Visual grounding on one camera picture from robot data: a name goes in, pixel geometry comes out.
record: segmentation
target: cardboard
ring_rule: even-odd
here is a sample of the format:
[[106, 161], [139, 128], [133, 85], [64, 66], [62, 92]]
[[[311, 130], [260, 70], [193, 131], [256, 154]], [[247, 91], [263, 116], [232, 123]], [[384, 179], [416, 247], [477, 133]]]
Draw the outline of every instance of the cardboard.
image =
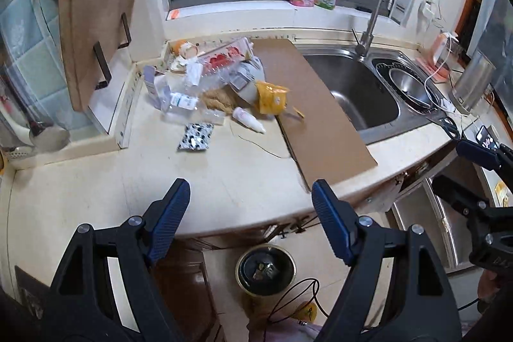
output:
[[69, 97], [73, 110], [83, 112], [102, 79], [93, 46], [100, 42], [109, 63], [117, 47], [127, 41], [121, 14], [126, 14], [130, 24], [134, 0], [58, 2], [61, 50]]
[[[329, 89], [286, 39], [253, 40], [265, 80], [290, 89], [278, 122], [308, 187], [347, 180], [377, 165]], [[305, 119], [294, 115], [296, 107]]]

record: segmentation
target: bolt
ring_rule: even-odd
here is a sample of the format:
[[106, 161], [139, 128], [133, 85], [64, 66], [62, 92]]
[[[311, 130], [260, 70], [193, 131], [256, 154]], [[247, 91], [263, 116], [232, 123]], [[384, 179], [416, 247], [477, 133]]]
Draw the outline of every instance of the bolt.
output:
[[360, 216], [358, 218], [358, 223], [361, 225], [361, 226], [365, 226], [365, 227], [369, 227], [373, 224], [373, 219], [372, 218], [369, 218], [368, 216]]
[[417, 235], [422, 235], [424, 233], [424, 228], [419, 224], [415, 223], [411, 225], [411, 231]]
[[82, 223], [79, 225], [78, 228], [76, 228], [76, 232], [79, 234], [85, 234], [86, 232], [89, 232], [89, 229], [91, 228], [91, 225], [88, 223]]
[[128, 219], [128, 224], [130, 226], [139, 226], [141, 223], [143, 223], [143, 218], [140, 216], [132, 216]]

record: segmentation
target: tile floor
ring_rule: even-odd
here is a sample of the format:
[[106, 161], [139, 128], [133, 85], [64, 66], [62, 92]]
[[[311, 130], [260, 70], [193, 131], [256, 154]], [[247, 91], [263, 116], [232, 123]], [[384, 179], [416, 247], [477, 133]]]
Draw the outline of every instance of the tile floor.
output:
[[[388, 226], [384, 215], [374, 213], [370, 214], [370, 216], [382, 226]], [[294, 282], [299, 282], [309, 277], [319, 280], [321, 287], [317, 294], [317, 299], [323, 309], [329, 314], [337, 301], [340, 290], [349, 273], [349, 268], [346, 267], [342, 260], [335, 258], [333, 255], [332, 248], [322, 227], [320, 225], [314, 226], [302, 234], [287, 235], [285, 239], [276, 237], [271, 243], [286, 249], [294, 258], [297, 266]], [[248, 330], [246, 328], [248, 318], [242, 308], [244, 293], [235, 281], [235, 264], [245, 250], [245, 248], [242, 248], [204, 252], [214, 305], [223, 326], [227, 342], [246, 342], [248, 340]], [[388, 291], [391, 269], [392, 260], [384, 260], [373, 304], [367, 318], [367, 324], [370, 321], [377, 321], [381, 315]], [[294, 297], [303, 288], [300, 289], [298, 287], [298, 292], [291, 293], [290, 297]], [[265, 305], [259, 304], [258, 311], [270, 312], [278, 298], [266, 300]], [[290, 311], [283, 310], [283, 312], [285, 314], [292, 313], [302, 301], [309, 300], [310, 298], [311, 293], [307, 292], [289, 306], [291, 308]], [[315, 324], [323, 325], [325, 320], [326, 318], [319, 311]]]

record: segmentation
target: yellow plastic bag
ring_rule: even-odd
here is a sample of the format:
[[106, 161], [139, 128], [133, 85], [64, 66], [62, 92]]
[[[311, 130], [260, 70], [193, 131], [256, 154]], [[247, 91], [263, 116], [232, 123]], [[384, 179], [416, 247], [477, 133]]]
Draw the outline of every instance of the yellow plastic bag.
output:
[[289, 89], [272, 83], [256, 81], [258, 111], [263, 115], [279, 115], [287, 104]]

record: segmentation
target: countertop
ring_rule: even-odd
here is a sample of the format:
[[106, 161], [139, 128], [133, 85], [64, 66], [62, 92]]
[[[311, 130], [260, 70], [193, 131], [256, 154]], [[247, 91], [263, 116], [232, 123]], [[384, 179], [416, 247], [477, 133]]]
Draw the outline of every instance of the countertop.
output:
[[[145, 87], [142, 93], [129, 148], [16, 172], [7, 232], [12, 276], [18, 265], [49, 285], [80, 223], [95, 229], [117, 226], [144, 213], [178, 177], [189, 181], [192, 190], [177, 231], [181, 237], [247, 228], [313, 210], [275, 120], [264, 122], [267, 133], [261, 135], [227, 119], [215, 127], [206, 152], [177, 152], [183, 125], [162, 120]], [[464, 127], [470, 122], [462, 120]], [[372, 144], [368, 149], [378, 165], [332, 188], [341, 199], [364, 196], [448, 141], [440, 127], [429, 124]]]

